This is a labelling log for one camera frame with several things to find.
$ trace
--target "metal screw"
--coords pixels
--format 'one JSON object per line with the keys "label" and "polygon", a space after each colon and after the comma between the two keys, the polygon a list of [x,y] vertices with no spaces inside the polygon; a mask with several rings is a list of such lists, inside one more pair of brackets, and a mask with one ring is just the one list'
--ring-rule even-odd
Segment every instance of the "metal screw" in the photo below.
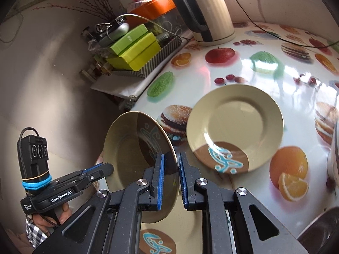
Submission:
{"label": "metal screw", "polygon": [[141,178],[140,180],[137,181],[137,184],[139,186],[145,186],[148,183],[148,180]]}
{"label": "metal screw", "polygon": [[199,185],[206,185],[207,184],[207,179],[201,177],[201,178],[197,179],[197,184],[199,184]]}
{"label": "metal screw", "polygon": [[240,196],[245,196],[245,195],[247,195],[247,190],[245,188],[240,187],[240,188],[237,189],[237,193]]}
{"label": "metal screw", "polygon": [[97,196],[99,197],[99,198],[104,198],[104,197],[106,197],[108,195],[108,191],[107,190],[99,190],[98,192],[97,192]]}

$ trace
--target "black and white checkered fabric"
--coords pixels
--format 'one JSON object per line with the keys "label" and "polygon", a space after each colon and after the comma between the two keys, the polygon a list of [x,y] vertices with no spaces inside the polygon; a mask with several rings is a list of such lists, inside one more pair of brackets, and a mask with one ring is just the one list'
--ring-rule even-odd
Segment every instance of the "black and white checkered fabric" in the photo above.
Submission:
{"label": "black and white checkered fabric", "polygon": [[47,239],[46,234],[33,223],[32,215],[26,215],[26,233],[28,241],[34,248],[37,248],[45,239]]}

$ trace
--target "kettle handle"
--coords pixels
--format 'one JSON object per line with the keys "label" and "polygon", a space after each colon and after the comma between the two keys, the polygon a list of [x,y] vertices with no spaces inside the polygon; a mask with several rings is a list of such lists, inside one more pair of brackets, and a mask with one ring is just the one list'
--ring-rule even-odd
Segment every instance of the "kettle handle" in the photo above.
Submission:
{"label": "kettle handle", "polygon": [[195,33],[208,31],[205,18],[196,0],[173,0],[173,2],[190,30]]}

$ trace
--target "wall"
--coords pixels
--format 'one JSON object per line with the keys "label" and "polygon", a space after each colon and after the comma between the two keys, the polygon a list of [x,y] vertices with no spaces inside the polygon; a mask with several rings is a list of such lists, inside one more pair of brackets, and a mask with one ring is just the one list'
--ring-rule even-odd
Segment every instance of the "wall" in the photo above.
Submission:
{"label": "wall", "polygon": [[[50,0],[72,5],[74,0]],[[0,43],[0,221],[5,228],[24,232],[24,214],[16,144],[24,127],[47,138],[53,178],[94,164],[106,133],[120,114],[102,93],[91,90],[78,72],[91,54],[80,32],[101,20],[65,9],[23,12],[14,42]],[[0,38],[10,40],[21,17],[0,26]],[[71,202],[78,208],[92,194]]]}
{"label": "wall", "polygon": [[[248,20],[235,0],[225,1],[234,22]],[[253,21],[290,25],[327,39],[339,40],[338,25],[322,0],[238,1]]]}

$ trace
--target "electric kettle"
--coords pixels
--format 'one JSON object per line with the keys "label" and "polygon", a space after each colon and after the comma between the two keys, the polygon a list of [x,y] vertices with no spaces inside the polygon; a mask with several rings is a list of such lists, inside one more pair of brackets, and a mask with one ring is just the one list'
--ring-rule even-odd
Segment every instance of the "electric kettle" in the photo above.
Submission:
{"label": "electric kettle", "polygon": [[234,39],[234,27],[225,0],[173,2],[199,45],[220,45]]}

